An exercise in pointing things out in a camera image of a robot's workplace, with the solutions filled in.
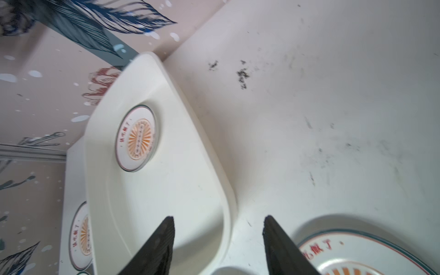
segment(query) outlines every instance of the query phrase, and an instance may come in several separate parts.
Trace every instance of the round sticker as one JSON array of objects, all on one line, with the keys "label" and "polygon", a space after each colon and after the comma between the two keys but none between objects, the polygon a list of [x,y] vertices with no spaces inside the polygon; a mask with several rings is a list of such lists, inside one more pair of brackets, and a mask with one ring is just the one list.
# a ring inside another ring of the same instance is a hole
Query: round sticker
[{"label": "round sticker", "polygon": [[141,169],[154,150],[156,120],[150,108],[137,105],[132,108],[119,126],[116,137],[116,160],[127,172]]},{"label": "round sticker", "polygon": [[72,221],[69,235],[69,256],[73,267],[78,271],[85,270],[93,259],[86,202],[80,205]]}]

